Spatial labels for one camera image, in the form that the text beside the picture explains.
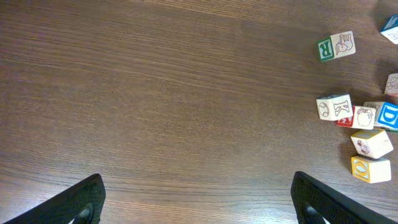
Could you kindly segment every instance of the letter block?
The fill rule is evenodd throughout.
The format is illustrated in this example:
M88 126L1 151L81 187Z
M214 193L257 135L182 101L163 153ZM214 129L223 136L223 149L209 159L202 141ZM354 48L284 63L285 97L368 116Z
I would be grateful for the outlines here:
M370 159L364 156L353 156L351 168L354 177L370 184L391 180L391 163L385 158Z
M352 31L331 35L318 42L321 62L355 54L354 34Z
M384 94L398 96L398 73L390 74L388 76Z
M398 44L398 14L390 17L380 33L394 44Z
M372 130L376 109L365 106L353 106L354 116L337 121L337 125L347 128L358 128Z
M380 127L380 128L383 127L382 124L379 124L379 123L378 123L378 119L379 119L379 117L380 117L380 109L382 108L382 106L383 106L384 103L385 103L385 102L365 102L365 103L363 104L363 106L365 106L365 107L370 107L370 108L376 109L376 113L375 113L375 115L374 115L374 117L375 117L375 119L374 119L374 126L375 126L375 127Z
M387 128L398 128L398 106L392 103L384 103L380 108L380 115L377 122Z
M360 155L378 159L391 152L394 147L384 129L361 130L351 136L355 149Z
M353 116L353 107L349 94L331 95L317 99L319 118L327 121L337 121Z

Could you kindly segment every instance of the pile of blocks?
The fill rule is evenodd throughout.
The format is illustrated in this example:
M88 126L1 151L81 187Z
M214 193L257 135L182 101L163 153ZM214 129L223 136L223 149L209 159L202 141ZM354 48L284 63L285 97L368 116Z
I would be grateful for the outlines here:
M392 16L381 34L398 44L398 15ZM331 35L318 42L321 62L355 54L351 31ZM398 73L390 74L384 94L398 96ZM346 95L332 95L317 99L319 118L336 121L337 126L362 129L351 136L357 156L351 158L352 173L368 183L391 180L391 163L384 155L394 148L387 135L398 133L398 106L387 102L365 102L352 106Z
M318 98L317 106L320 119L336 121L345 128L362 129L351 136L359 154L351 158L353 175L368 183L391 180L390 161L382 156L394 149L386 130L398 130L398 106L387 102L352 106L348 94Z

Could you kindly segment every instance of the wooden table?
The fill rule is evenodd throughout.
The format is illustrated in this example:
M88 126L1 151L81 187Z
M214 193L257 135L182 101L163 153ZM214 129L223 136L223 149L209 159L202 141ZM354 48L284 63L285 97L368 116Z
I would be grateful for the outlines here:
M100 173L102 223L296 223L297 170L398 221L398 153L392 181L355 179L355 130L315 106L397 103L398 3L0 2L0 222ZM348 30L356 53L320 63Z

